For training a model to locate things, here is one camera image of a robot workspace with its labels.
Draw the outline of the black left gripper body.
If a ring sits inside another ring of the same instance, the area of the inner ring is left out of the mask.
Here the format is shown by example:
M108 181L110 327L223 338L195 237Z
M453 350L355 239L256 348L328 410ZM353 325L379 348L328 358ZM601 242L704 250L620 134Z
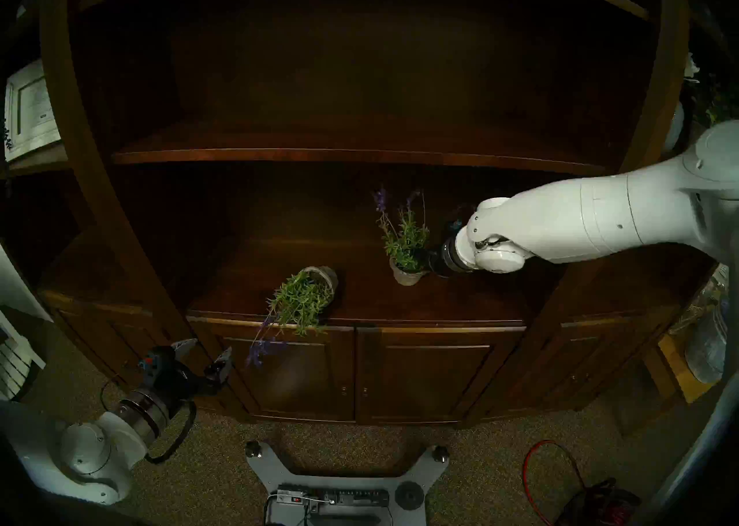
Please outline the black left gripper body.
M196 397L215 397L223 387L224 384L211 384L206 380L206 369L202 375L196 375L175 359L163 359L164 405L178 405Z

